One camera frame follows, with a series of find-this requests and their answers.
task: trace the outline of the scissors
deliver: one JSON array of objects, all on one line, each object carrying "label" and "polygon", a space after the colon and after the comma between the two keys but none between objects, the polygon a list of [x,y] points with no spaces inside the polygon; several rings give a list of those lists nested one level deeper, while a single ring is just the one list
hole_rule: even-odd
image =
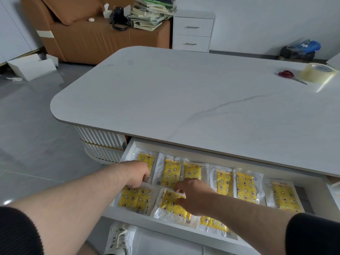
[{"label": "scissors", "polygon": [[304,81],[301,81],[298,78],[295,78],[294,73],[292,73],[291,71],[285,70],[285,71],[279,72],[278,75],[283,77],[283,78],[289,78],[289,79],[292,79],[292,80],[295,80],[295,81],[298,81],[298,82],[301,82],[301,83],[307,85],[307,83],[305,83]]}]

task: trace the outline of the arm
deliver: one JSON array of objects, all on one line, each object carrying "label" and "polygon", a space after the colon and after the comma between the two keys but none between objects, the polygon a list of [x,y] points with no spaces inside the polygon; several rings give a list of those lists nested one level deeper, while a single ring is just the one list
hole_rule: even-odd
[{"label": "arm", "polygon": [[112,164],[9,206],[33,221],[45,255],[75,255],[121,189],[125,185],[139,187],[149,173],[143,162]]},{"label": "arm", "polygon": [[286,254],[286,228],[294,213],[217,194],[197,179],[185,178],[175,188],[180,190],[186,199],[178,204],[189,213],[221,221],[262,255]]}]

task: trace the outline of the tape roll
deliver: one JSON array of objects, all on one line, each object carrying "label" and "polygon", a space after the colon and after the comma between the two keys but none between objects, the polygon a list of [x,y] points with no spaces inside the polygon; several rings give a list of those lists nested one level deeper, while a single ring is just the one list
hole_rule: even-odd
[{"label": "tape roll", "polygon": [[324,65],[310,63],[300,74],[300,79],[303,81],[309,81],[318,84],[327,84],[339,71],[336,69]]}]

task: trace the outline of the marble tabletop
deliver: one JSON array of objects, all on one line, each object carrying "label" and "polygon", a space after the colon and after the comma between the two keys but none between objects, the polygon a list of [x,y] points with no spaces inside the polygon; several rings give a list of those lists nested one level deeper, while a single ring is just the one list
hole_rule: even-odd
[{"label": "marble tabletop", "polygon": [[340,77],[301,84],[305,64],[129,47],[58,93],[60,121],[340,175]]}]

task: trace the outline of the white sneaker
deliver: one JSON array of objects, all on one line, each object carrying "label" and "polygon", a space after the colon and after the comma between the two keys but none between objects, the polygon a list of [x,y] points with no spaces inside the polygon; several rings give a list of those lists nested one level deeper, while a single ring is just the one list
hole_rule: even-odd
[{"label": "white sneaker", "polygon": [[110,228],[105,255],[131,255],[136,227],[116,221]]}]

